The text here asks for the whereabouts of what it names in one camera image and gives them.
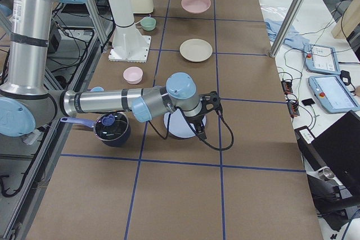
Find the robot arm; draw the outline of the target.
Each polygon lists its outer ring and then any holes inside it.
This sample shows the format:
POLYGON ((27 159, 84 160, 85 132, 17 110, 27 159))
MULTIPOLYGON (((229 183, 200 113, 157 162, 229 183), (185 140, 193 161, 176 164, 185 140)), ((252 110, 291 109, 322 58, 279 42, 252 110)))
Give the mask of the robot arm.
POLYGON ((1 134, 19 137, 63 116, 90 112, 130 111, 143 123, 182 110, 195 135, 205 139, 205 97, 186 73, 173 74, 164 87, 146 89, 74 92, 44 87, 53 4, 68 1, 13 0, 8 77, 1 85, 1 134))

